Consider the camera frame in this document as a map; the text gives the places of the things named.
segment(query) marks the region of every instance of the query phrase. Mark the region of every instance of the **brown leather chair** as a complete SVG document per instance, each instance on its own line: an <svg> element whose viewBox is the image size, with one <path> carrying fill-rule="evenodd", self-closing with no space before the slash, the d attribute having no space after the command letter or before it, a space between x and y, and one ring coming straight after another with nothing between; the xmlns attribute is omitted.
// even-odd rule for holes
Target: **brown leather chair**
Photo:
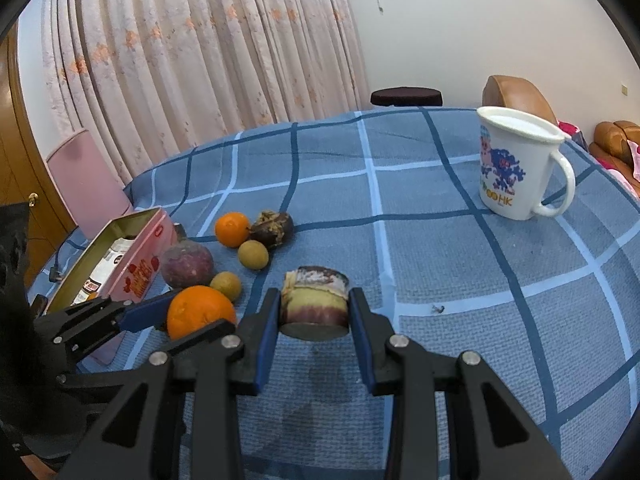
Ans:
<svg viewBox="0 0 640 480"><path fill-rule="evenodd" d="M634 179L634 161L627 139L640 144L640 126L630 121L600 123L593 134L589 153L616 168L640 194L640 182Z"/></svg>
<svg viewBox="0 0 640 480"><path fill-rule="evenodd" d="M482 91L482 106L502 106L558 124L551 106L536 86L521 77L492 75Z"/></svg>

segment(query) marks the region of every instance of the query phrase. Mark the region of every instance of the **pink tin box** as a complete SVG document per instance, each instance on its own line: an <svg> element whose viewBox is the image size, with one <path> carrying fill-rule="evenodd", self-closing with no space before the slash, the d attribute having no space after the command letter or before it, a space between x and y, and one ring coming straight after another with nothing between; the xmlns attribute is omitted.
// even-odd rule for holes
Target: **pink tin box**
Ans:
<svg viewBox="0 0 640 480"><path fill-rule="evenodd" d="M109 254L112 244L120 238L133 238L132 245L98 288L95 283L91 283L90 275ZM158 273L160 255L176 241L177 235L171 217L159 207L112 220L67 273L60 288L51 298L45 314L69 307L81 289L91 290L92 285L95 286L95 292L90 299L99 294L110 296L114 301L141 301ZM111 363L123 338L124 334L112 338L91 357L103 365Z"/></svg>

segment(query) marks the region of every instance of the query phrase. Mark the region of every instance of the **blue plaid tablecloth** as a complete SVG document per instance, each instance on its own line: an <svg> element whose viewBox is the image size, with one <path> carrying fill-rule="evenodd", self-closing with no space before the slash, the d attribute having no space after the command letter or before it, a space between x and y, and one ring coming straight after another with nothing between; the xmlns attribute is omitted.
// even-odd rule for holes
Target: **blue plaid tablecloth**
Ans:
<svg viewBox="0 0 640 480"><path fill-rule="evenodd" d="M479 351L574 478L588 479L638 404L640 206L568 142L561 151L577 176L571 207L556 219L507 220L480 200L478 151L474 110L356 112L195 148L127 192L137 209L164 207L207 245L218 270L241 277L240 315L255 312L286 270L329 266L428 350ZM558 170L548 203L561 200L563 185ZM296 238L254 273L215 241L212 226L226 212L255 218L266 208L288 210ZM60 251L63 270L86 244L73 232ZM164 290L157 279L150 295ZM30 299L54 292L43 271ZM127 333L109 367L83 365L137 367L165 340L152 328ZM444 398L437 403L448 478ZM281 335L264 393L238 407L249 480L382 478L390 402L367 395L351 336L308 343ZM189 449L187 434L183 479Z"/></svg>

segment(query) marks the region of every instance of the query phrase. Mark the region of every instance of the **floral curtain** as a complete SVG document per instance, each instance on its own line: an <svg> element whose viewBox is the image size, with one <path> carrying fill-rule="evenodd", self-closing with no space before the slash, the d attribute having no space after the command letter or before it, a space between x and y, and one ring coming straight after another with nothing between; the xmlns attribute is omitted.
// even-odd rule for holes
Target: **floral curtain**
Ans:
<svg viewBox="0 0 640 480"><path fill-rule="evenodd" d="M126 183L191 146L367 107L347 0L44 0L62 137L85 127Z"/></svg>

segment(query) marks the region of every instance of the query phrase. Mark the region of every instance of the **orange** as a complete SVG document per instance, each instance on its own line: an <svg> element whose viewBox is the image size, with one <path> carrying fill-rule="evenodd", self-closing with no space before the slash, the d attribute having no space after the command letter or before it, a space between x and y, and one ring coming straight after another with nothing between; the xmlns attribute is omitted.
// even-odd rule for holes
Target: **orange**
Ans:
<svg viewBox="0 0 640 480"><path fill-rule="evenodd" d="M249 237L249 227L251 222L242 213L227 213L216 222L216 238L225 247L239 247Z"/></svg>
<svg viewBox="0 0 640 480"><path fill-rule="evenodd" d="M236 311L228 298L205 285L194 285L178 292L166 314L166 328L172 340L196 332L219 319L236 322Z"/></svg>

